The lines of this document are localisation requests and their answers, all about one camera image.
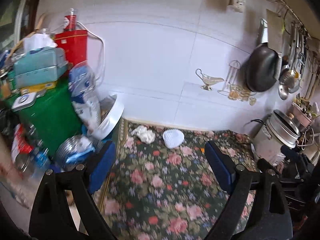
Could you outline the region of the floral table mat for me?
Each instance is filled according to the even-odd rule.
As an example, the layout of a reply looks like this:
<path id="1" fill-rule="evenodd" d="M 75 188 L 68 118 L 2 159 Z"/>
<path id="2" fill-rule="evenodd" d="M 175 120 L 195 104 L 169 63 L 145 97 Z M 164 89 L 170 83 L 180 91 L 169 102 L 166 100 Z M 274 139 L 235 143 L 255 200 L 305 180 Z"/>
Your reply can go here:
<path id="1" fill-rule="evenodd" d="M 235 163 L 255 171 L 247 135 L 183 131 L 184 142 L 169 149 L 165 127 L 149 125 L 156 137 L 145 144 L 131 132 L 138 124 L 121 119 L 112 136 L 116 161 L 94 201 L 118 239 L 204 239 L 228 199 L 204 153 L 212 140 Z"/>

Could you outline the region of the white tissue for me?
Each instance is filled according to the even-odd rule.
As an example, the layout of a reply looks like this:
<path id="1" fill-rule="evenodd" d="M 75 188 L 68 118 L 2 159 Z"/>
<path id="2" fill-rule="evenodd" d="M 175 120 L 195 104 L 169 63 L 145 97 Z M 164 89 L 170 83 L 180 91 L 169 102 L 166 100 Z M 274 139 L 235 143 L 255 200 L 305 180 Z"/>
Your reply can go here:
<path id="1" fill-rule="evenodd" d="M 145 144 L 151 144 L 155 140 L 155 133 L 148 129 L 146 126 L 139 125 L 131 132 L 132 136 L 137 136 L 141 142 Z"/>

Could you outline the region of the green box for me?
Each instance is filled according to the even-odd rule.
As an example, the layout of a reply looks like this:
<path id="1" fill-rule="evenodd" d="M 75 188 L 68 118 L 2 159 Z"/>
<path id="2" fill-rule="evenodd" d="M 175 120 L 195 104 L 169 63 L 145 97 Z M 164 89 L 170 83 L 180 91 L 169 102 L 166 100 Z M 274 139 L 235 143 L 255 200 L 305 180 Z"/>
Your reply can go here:
<path id="1" fill-rule="evenodd" d="M 55 88 L 46 91 L 31 107 L 17 111 L 10 119 L 24 127 L 34 125 L 36 138 L 43 141 L 53 158 L 59 146 L 68 138 L 80 134 L 82 122 L 74 111 L 68 91 L 68 80 L 60 78 Z"/>

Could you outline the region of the teal tissue box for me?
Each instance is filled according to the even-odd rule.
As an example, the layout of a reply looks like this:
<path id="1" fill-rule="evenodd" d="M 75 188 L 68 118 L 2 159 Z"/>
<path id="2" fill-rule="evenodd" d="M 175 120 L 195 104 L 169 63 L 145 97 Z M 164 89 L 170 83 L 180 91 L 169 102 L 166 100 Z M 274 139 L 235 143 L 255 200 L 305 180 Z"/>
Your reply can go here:
<path id="1" fill-rule="evenodd" d="M 33 50 L 14 63 L 17 88 L 57 81 L 67 71 L 68 61 L 62 48 Z"/>

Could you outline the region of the metal colander ladle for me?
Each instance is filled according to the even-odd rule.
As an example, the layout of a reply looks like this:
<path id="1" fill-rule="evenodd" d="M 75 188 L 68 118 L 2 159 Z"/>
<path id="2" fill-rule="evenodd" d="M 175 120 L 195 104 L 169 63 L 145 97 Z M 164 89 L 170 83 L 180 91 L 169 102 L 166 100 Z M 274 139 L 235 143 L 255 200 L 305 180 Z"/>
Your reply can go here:
<path id="1" fill-rule="evenodd" d="M 295 76 L 296 72 L 286 64 L 282 67 L 279 83 L 289 88 L 293 88 L 295 86 Z"/>

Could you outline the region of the black hanging wok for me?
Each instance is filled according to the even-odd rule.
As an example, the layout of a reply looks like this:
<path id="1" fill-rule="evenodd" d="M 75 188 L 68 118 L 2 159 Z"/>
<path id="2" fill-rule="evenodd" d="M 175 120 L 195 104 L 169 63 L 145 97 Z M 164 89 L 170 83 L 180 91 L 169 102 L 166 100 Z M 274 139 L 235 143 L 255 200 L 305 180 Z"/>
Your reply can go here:
<path id="1" fill-rule="evenodd" d="M 282 33 L 280 28 L 269 27 L 266 19 L 259 23 L 258 41 L 244 64 L 245 84 L 255 93 L 262 93 L 278 81 L 282 61 Z"/>

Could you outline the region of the white rice cooker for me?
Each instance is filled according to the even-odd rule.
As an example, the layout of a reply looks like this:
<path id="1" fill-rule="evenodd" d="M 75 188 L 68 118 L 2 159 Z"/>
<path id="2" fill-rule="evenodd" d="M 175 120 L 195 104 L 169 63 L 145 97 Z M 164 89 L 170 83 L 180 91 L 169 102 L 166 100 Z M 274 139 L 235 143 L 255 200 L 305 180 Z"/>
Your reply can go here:
<path id="1" fill-rule="evenodd" d="M 272 166 L 277 166 L 285 159 L 281 147 L 293 149 L 300 137 L 300 131 L 294 122 L 282 111 L 276 109 L 262 124 L 261 129 L 252 139 L 255 153 Z"/>

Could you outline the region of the white round tin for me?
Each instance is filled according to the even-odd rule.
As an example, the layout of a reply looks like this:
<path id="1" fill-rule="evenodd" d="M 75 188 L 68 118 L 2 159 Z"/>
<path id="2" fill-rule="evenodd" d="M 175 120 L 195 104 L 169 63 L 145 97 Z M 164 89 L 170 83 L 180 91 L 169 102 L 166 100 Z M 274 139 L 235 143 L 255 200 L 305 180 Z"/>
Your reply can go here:
<path id="1" fill-rule="evenodd" d="M 109 95 L 100 101 L 101 124 L 86 135 L 98 140 L 105 139 L 115 128 L 124 111 L 124 105 L 117 94 Z"/>

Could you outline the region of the red tin box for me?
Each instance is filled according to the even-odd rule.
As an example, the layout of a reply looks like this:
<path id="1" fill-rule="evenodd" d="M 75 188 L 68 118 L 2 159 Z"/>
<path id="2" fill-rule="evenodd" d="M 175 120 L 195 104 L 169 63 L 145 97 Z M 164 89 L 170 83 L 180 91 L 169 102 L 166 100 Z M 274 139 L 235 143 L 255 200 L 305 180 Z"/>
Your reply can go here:
<path id="1" fill-rule="evenodd" d="M 54 41 L 58 48 L 64 50 L 68 61 L 66 75 L 75 65 L 87 60 L 87 38 L 88 32 L 86 30 L 55 34 Z"/>

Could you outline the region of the white foam fruit net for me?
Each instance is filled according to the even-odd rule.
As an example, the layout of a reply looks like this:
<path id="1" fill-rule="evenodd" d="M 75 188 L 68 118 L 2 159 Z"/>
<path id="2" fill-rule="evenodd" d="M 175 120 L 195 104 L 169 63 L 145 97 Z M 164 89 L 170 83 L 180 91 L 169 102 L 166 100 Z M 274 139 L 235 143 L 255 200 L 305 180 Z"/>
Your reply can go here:
<path id="1" fill-rule="evenodd" d="M 177 148 L 184 142 L 184 134 L 178 129 L 168 129 L 164 131 L 163 135 L 164 144 L 167 148 Z"/>

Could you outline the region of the blue white plastic bag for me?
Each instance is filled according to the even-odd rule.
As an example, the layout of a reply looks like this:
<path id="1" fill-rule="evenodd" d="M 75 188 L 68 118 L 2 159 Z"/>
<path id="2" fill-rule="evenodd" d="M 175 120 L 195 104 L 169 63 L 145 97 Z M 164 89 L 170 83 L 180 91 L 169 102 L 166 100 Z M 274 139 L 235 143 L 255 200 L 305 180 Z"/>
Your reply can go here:
<path id="1" fill-rule="evenodd" d="M 73 108 L 92 133 L 101 124 L 101 109 L 97 91 L 95 90 L 95 74 L 87 61 L 76 64 L 68 76 L 68 90 Z"/>

